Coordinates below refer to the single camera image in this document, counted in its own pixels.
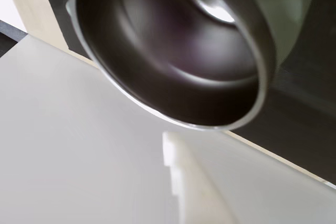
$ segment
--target dark background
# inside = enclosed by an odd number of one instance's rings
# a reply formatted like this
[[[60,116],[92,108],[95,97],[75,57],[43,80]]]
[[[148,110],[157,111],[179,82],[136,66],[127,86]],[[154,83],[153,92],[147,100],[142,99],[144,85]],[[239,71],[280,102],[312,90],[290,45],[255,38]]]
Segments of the dark background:
[[[65,4],[49,0],[69,49],[88,57]],[[234,131],[336,184],[336,0],[313,0],[262,112]]]

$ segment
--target white object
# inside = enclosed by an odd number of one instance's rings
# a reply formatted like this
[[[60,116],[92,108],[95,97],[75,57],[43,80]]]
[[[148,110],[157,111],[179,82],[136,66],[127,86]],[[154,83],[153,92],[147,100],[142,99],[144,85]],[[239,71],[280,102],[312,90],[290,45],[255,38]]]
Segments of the white object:
[[[180,224],[235,223],[221,193],[178,134],[163,134],[163,157],[178,197]]]

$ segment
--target stainless steel bowl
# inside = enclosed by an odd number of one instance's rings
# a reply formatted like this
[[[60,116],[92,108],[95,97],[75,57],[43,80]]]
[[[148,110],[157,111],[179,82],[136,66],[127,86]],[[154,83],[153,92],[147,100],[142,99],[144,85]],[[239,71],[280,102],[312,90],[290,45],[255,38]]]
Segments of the stainless steel bowl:
[[[276,50],[255,0],[69,0],[69,9],[89,56],[149,112],[222,130],[261,109]]]

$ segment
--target white countertop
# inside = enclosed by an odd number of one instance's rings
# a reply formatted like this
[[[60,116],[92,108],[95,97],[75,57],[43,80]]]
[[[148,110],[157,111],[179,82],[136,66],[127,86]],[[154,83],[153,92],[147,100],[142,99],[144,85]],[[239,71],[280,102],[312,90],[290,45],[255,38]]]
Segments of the white countertop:
[[[335,223],[336,190],[223,133],[182,129],[28,35],[0,58],[0,223],[177,223],[181,131],[240,224]]]

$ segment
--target dark metal bowl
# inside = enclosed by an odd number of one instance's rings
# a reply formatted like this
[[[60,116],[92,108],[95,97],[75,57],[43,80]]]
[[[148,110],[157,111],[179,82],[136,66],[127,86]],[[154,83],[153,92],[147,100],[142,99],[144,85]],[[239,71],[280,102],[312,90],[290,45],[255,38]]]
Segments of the dark metal bowl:
[[[232,129],[260,110],[275,47],[254,0],[223,0],[235,24],[192,0],[69,0],[89,56],[124,94],[197,129]]]

